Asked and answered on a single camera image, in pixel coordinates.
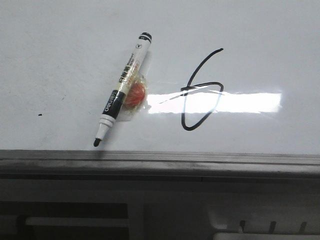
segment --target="whiteboard marker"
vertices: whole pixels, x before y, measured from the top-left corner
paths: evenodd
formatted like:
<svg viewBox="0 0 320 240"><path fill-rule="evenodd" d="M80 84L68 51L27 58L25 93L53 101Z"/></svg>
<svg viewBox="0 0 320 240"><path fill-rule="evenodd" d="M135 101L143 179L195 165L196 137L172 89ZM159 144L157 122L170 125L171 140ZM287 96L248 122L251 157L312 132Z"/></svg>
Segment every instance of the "whiteboard marker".
<svg viewBox="0 0 320 240"><path fill-rule="evenodd" d="M93 143L95 147L99 145L100 141L104 139L107 131L114 125L122 104L125 102L128 92L134 83L134 78L136 74L138 74L141 64L145 59L151 40L152 37L147 32L143 32L139 36L135 49L119 78L117 87L112 91L111 96L103 109L99 121L99 129Z"/></svg>

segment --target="orange ball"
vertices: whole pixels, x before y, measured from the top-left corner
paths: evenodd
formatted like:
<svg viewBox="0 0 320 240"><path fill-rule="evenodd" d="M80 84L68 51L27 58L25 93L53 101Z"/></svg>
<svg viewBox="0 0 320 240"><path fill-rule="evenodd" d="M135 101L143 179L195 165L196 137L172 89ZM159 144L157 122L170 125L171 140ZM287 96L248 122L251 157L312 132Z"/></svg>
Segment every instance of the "orange ball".
<svg viewBox="0 0 320 240"><path fill-rule="evenodd" d="M130 91L124 101L124 105L128 107L138 106L145 99L145 96L145 86L141 82L135 82L130 88Z"/></svg>

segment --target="white board surface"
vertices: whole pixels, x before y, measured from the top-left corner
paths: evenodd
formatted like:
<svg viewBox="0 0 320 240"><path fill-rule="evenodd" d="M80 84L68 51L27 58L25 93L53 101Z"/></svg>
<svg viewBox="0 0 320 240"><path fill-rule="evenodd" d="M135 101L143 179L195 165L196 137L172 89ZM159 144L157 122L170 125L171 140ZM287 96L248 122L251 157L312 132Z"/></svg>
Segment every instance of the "white board surface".
<svg viewBox="0 0 320 240"><path fill-rule="evenodd" d="M0 149L318 155L319 12L317 0L2 0ZM152 35L142 69L147 106L94 148L100 114L142 32ZM219 48L193 84L220 82L224 93L186 131L183 97L168 99ZM187 124L215 96L189 95Z"/></svg>

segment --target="ink mark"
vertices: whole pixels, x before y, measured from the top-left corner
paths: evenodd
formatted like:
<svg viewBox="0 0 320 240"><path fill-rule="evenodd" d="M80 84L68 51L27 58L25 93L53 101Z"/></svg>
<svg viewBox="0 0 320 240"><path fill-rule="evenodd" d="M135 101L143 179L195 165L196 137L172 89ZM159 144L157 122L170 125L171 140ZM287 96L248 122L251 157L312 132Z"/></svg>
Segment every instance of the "ink mark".
<svg viewBox="0 0 320 240"><path fill-rule="evenodd" d="M187 131L192 131L195 130L197 127L199 127L209 116L210 114L212 114L212 112L216 109L219 101L220 101L220 96L222 94L222 92L224 91L224 86L222 83L217 82L217 81L211 81L211 82L205 82L205 83L200 83L200 84L196 84L191 86L192 81L194 80L195 76L197 75L197 73L199 72L199 70L202 68L202 66L215 54L221 52L223 50L223 48L220 48L218 50L213 51L212 53L210 53L200 64L199 66L194 70L193 74L191 75L186 87L181 88L182 91L182 96L184 97L184 102L183 102L183 110L181 113L181 125L182 127L187 130ZM192 125L192 126L187 126L186 125L186 101L187 101L187 96L189 92L192 92L200 87L205 87L205 86L209 86L209 85L218 85L220 87L219 90L219 96L218 99L216 101L215 106L209 110L196 124Z"/></svg>

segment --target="metal ledge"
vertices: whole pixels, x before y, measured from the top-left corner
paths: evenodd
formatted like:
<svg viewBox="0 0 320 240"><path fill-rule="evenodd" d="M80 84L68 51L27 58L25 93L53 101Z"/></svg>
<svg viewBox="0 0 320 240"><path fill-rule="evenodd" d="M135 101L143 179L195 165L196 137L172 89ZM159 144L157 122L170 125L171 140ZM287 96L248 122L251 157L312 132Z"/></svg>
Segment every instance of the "metal ledge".
<svg viewBox="0 0 320 240"><path fill-rule="evenodd" d="M0 174L317 178L320 155L0 150Z"/></svg>

